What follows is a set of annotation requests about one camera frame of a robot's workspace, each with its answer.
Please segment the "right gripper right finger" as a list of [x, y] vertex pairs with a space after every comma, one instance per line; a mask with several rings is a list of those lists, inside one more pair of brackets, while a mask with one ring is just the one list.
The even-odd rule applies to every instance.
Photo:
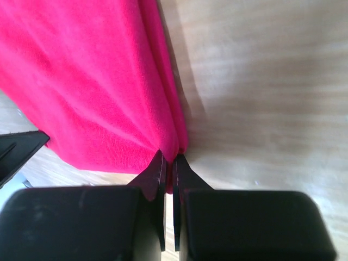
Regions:
[[180, 260], [336, 260], [316, 203], [299, 191], [216, 190], [172, 165], [175, 250]]

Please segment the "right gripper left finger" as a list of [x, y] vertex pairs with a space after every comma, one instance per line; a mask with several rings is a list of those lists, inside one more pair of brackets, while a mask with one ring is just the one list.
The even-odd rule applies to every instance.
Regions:
[[33, 188], [1, 212], [1, 260], [160, 260], [167, 163], [127, 185]]

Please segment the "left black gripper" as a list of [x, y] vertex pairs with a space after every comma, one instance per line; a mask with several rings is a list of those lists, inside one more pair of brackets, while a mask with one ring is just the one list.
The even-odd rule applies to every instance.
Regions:
[[39, 130], [1, 134], [1, 188], [48, 141], [49, 136]]

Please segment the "red t shirt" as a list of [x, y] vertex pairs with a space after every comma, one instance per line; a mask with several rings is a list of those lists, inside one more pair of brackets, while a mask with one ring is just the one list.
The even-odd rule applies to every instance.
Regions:
[[79, 169], [188, 147], [156, 1], [1, 1], [1, 90]]

